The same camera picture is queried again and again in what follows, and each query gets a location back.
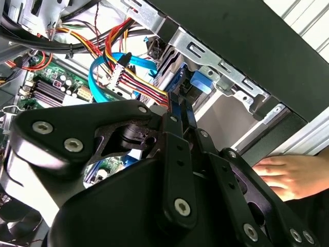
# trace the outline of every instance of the fan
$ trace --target fan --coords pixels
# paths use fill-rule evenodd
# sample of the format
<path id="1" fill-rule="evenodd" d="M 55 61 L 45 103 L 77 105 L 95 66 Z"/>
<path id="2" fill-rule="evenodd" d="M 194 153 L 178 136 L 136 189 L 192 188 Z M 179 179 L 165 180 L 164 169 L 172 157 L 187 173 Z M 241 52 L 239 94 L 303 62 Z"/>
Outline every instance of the fan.
<path id="1" fill-rule="evenodd" d="M 38 229 L 42 217 L 38 211 L 10 198 L 0 195 L 0 240 L 15 244 L 30 242 Z"/>

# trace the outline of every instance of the human hand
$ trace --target human hand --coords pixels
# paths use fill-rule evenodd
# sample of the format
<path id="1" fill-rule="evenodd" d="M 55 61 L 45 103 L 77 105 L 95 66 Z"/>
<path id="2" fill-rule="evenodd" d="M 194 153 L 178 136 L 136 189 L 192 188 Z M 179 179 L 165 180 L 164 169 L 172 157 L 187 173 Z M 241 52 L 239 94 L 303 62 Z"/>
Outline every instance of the human hand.
<path id="1" fill-rule="evenodd" d="M 277 156 L 253 167 L 282 201 L 302 199 L 329 188 L 329 160 L 320 156 Z"/>

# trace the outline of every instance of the blue tab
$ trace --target blue tab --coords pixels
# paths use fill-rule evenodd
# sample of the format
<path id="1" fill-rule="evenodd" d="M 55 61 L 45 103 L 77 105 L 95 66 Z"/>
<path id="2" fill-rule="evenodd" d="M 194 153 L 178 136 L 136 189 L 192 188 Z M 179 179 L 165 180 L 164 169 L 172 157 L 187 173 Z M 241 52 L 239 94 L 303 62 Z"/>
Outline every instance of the blue tab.
<path id="1" fill-rule="evenodd" d="M 195 86 L 197 89 L 200 89 L 205 94 L 211 93 L 212 80 L 201 74 L 199 71 L 194 73 L 190 82 L 193 86 Z"/>

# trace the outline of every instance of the screw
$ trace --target screw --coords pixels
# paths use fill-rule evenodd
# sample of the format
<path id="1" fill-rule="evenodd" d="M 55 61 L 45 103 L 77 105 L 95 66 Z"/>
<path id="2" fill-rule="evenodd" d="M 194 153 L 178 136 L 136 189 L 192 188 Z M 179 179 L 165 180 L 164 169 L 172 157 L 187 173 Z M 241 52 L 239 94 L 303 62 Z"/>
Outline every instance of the screw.
<path id="1" fill-rule="evenodd" d="M 303 235 L 308 242 L 310 242 L 311 244 L 314 244 L 314 239 L 307 231 L 303 231 Z"/>
<path id="2" fill-rule="evenodd" d="M 281 111 L 281 110 L 282 110 L 281 107 L 276 107 L 276 108 L 274 109 L 275 112 L 279 112 L 279 111 Z"/>
<path id="3" fill-rule="evenodd" d="M 190 205 L 184 199 L 178 198 L 175 200 L 175 209 L 182 216 L 188 216 L 191 213 Z"/>
<path id="4" fill-rule="evenodd" d="M 39 134 L 46 135 L 53 131 L 53 127 L 48 122 L 37 121 L 32 125 L 32 129 Z"/>
<path id="5" fill-rule="evenodd" d="M 232 157 L 232 158 L 236 158 L 236 154 L 233 151 L 228 151 L 228 154 Z"/>
<path id="6" fill-rule="evenodd" d="M 201 135 L 203 137 L 206 137 L 207 138 L 209 136 L 208 133 L 206 131 L 204 131 L 204 130 L 201 130 L 200 133 L 201 133 Z"/>
<path id="7" fill-rule="evenodd" d="M 32 60 L 33 60 L 34 62 L 39 62 L 39 58 L 38 58 L 38 57 L 32 57 Z"/>
<path id="8" fill-rule="evenodd" d="M 252 227 L 250 224 L 244 224 L 243 230 L 245 231 L 245 234 L 254 242 L 258 241 L 258 234 L 256 230 Z"/>
<path id="9" fill-rule="evenodd" d="M 298 234 L 298 232 L 296 232 L 295 229 L 290 229 L 290 234 L 292 235 L 292 237 L 296 240 L 296 242 L 301 243 L 302 242 L 302 238 L 301 236 Z"/>
<path id="10" fill-rule="evenodd" d="M 83 149 L 83 143 L 75 138 L 69 138 L 64 142 L 67 151 L 78 153 Z"/>
<path id="11" fill-rule="evenodd" d="M 177 122 L 177 118 L 176 117 L 171 116 L 170 119 L 173 120 L 174 122 Z"/>
<path id="12" fill-rule="evenodd" d="M 148 112 L 147 109 L 145 109 L 144 107 L 139 107 L 138 110 L 140 110 L 142 113 Z"/>

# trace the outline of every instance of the finger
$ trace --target finger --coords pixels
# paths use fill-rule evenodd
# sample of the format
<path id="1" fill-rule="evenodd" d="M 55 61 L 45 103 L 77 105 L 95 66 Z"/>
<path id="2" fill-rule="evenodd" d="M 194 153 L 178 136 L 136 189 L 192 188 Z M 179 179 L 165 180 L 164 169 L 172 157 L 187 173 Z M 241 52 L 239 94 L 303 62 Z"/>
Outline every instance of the finger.
<path id="1" fill-rule="evenodd" d="M 283 176 L 261 176 L 262 180 L 269 187 L 280 187 L 283 189 L 288 189 L 288 186 L 283 182 Z"/>
<path id="2" fill-rule="evenodd" d="M 287 174 L 286 165 L 281 165 L 281 166 L 259 165 L 259 166 L 254 166 L 253 170 L 258 174 L 258 176 L 278 176 L 278 175 Z"/>
<path id="3" fill-rule="evenodd" d="M 255 166 L 258 165 L 284 165 L 287 163 L 286 156 L 275 156 L 275 157 L 268 157 L 261 161 L 259 161 Z"/>
<path id="4" fill-rule="evenodd" d="M 284 202 L 290 201 L 294 199 L 294 194 L 289 192 L 289 190 L 286 190 L 284 188 L 280 187 L 271 187 L 271 189 L 277 194 L 280 199 Z"/>

